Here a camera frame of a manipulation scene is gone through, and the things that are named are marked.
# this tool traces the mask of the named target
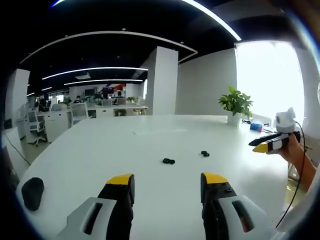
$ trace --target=floor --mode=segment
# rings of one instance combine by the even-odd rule
[[[48,142],[40,141],[38,143],[38,146],[35,144],[29,144],[27,143],[27,139],[23,138],[21,140],[22,149],[25,154],[26,160],[32,164],[34,160],[50,145]],[[288,206],[294,196],[294,193],[297,189],[297,182],[288,178],[288,182],[286,185],[286,193],[285,193],[285,200],[284,205]],[[298,192],[296,193],[296,196],[294,198],[294,201],[292,203],[292,207],[294,207],[306,194],[306,191],[302,189],[302,186],[299,186]]]

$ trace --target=human hand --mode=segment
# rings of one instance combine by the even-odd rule
[[[295,166],[302,161],[305,154],[294,134],[290,134],[289,143],[280,148],[278,152],[287,162]]]

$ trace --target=black cable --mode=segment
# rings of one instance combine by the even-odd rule
[[[297,195],[297,192],[298,192],[298,189],[299,189],[299,186],[300,186],[300,182],[301,182],[301,176],[304,172],[304,166],[305,166],[305,157],[306,157],[306,140],[305,140],[305,134],[304,134],[304,131],[302,129],[302,126],[300,125],[300,123],[298,123],[296,121],[296,123],[299,125],[300,129],[301,129],[301,132],[302,132],[302,136],[303,136],[303,158],[302,158],[302,167],[301,167],[301,171],[300,171],[300,174],[299,174],[299,180],[298,180],[298,184],[296,186],[296,189],[295,189],[295,192],[293,194],[293,197],[292,197],[292,200],[288,206],[288,208],[286,209],[285,213],[283,214],[282,218],[280,219],[280,221],[278,222],[278,224],[275,226],[275,228],[277,228],[279,226],[279,224],[282,222],[282,220],[284,219],[284,217],[286,216],[287,212],[289,211],[292,203],[294,202],[295,200],[295,197]]]
[[[11,146],[16,150],[16,152],[23,158],[23,160],[25,160],[25,161],[29,164],[29,166],[31,166],[31,164],[27,161],[27,159],[25,159],[25,157],[22,156],[22,154],[18,151],[18,149],[16,149],[16,147],[11,143],[11,141],[9,140],[9,138],[8,138],[8,136],[7,136],[7,134],[6,134],[6,131],[4,130],[3,132],[4,132],[4,135],[5,135],[6,139],[8,139],[10,145],[11,145]]]

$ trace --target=white flower pot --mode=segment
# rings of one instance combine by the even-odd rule
[[[232,111],[228,111],[228,125],[238,127],[241,119],[241,113],[233,115]]]

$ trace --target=ceiling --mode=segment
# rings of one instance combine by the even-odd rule
[[[145,80],[146,72],[135,74],[135,70],[123,69],[87,70],[42,78],[84,68],[139,68],[157,46],[178,51],[180,60],[193,53],[183,46],[151,37],[84,33],[125,29],[124,32],[183,43],[198,51],[185,61],[232,48],[236,41],[215,20],[182,0],[65,0],[54,7],[50,7],[54,0],[35,2],[8,6],[8,10],[15,9],[17,18],[16,23],[4,30],[10,36],[5,49],[7,67],[30,71],[28,93],[41,93],[41,89],[48,87],[52,87],[50,91],[62,89],[65,83],[79,81],[75,76],[86,73],[92,80],[133,77]],[[266,0],[197,2],[224,19],[242,40],[298,39],[288,20]],[[60,41],[39,50],[57,40]]]

